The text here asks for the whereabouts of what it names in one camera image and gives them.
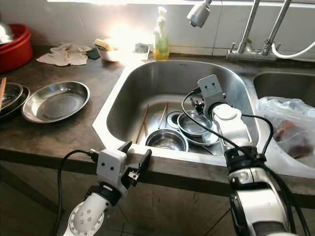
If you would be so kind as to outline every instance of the white hose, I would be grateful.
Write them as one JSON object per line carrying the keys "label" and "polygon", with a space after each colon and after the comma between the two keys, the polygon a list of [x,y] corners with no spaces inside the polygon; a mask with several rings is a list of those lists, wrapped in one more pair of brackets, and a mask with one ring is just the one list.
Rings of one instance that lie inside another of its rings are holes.
{"label": "white hose", "polygon": [[[306,49],[300,51],[299,53],[292,54],[292,55],[282,55],[282,54],[278,53],[277,50],[276,50],[275,43],[272,43],[271,48],[272,48],[273,54],[276,55],[279,58],[282,58],[282,59],[294,59],[294,58],[296,58],[296,57],[298,57],[300,55],[303,55],[304,53],[308,52],[314,46],[315,46],[315,41],[310,46],[308,46]],[[315,62],[315,59],[294,59],[294,60]]]}

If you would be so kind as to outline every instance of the sink drain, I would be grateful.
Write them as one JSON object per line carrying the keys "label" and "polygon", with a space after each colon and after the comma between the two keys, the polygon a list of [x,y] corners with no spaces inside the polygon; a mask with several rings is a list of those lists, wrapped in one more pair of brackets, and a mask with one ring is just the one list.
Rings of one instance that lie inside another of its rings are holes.
{"label": "sink drain", "polygon": [[174,111],[167,115],[167,124],[174,129],[178,129],[177,118],[182,112]]}

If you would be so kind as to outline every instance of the stainless steel sink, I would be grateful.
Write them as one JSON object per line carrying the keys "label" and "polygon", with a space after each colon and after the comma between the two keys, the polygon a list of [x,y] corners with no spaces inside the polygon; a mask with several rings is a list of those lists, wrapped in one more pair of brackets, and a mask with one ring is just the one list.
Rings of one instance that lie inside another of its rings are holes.
{"label": "stainless steel sink", "polygon": [[[146,106],[148,134],[158,128],[166,102],[167,113],[180,111],[184,96],[197,87],[197,81],[216,74],[222,90],[230,104],[243,114],[256,114],[257,101],[263,96],[284,96],[303,99],[315,106],[315,68],[299,69],[292,64],[234,63],[224,59],[203,59],[207,63],[192,60],[154,61],[126,67],[96,117],[93,127],[103,144],[108,148],[118,148],[125,141],[132,140],[131,152],[144,154],[146,134],[141,133],[138,144],[135,139]],[[244,118],[252,140],[262,150],[267,140],[268,126],[252,118]],[[226,166],[220,145],[210,147],[209,154],[204,149],[189,145],[189,152],[173,151],[151,147],[154,157]],[[267,165],[278,174],[315,178],[312,165],[303,164],[287,155],[272,140],[267,152]]]}
{"label": "stainless steel sink", "polygon": [[[306,104],[315,107],[315,75],[275,72],[262,73],[254,78],[253,83],[258,98],[265,96],[299,98]],[[292,165],[294,165],[292,166],[294,169],[303,167],[297,162],[315,168],[314,152],[299,159],[293,159],[284,152],[281,153],[281,157],[283,157],[283,159],[289,159]]]}
{"label": "stainless steel sink", "polygon": [[[104,107],[97,116],[93,126],[106,147],[117,148],[125,141],[135,142],[141,127],[141,120],[146,106],[149,105],[146,117],[148,133],[157,130],[165,104],[167,113],[181,110],[184,96],[197,87],[197,81],[208,75],[216,74],[228,101],[244,114],[252,114],[252,106],[242,79],[222,66],[184,60],[155,61],[140,67],[127,68],[121,75]],[[258,130],[255,121],[245,119],[252,139],[258,142]],[[161,127],[169,127],[166,116]],[[133,151],[144,153],[146,134],[142,132],[139,144],[133,144]],[[193,144],[189,152],[151,148],[153,156],[180,159],[225,166],[221,145],[208,147],[209,153]]]}

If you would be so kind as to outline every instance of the red container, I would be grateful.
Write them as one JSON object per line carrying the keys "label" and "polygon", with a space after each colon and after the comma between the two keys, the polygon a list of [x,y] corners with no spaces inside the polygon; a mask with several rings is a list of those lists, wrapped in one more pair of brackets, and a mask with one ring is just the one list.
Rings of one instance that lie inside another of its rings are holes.
{"label": "red container", "polygon": [[14,70],[27,63],[33,56],[30,29],[21,24],[10,24],[15,39],[0,46],[0,73]]}

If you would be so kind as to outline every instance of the white tiled wall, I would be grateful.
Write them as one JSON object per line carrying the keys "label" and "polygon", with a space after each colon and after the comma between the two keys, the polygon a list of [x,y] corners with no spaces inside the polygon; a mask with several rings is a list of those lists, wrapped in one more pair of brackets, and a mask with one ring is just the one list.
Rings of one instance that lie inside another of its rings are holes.
{"label": "white tiled wall", "polygon": [[[193,1],[166,5],[173,52],[225,55],[232,42],[238,45],[252,2],[213,1],[203,28],[193,28],[186,19]],[[277,18],[281,3],[262,2],[250,39],[261,49]],[[31,28],[34,44],[58,45],[75,42],[92,45],[96,38],[123,35],[125,41],[141,36],[152,42],[158,14],[155,4],[97,5],[92,3],[47,2],[47,0],[0,0],[1,21],[22,23]],[[315,40],[315,4],[292,3],[276,36],[281,50],[298,52]],[[315,58],[315,48],[307,58]]]}

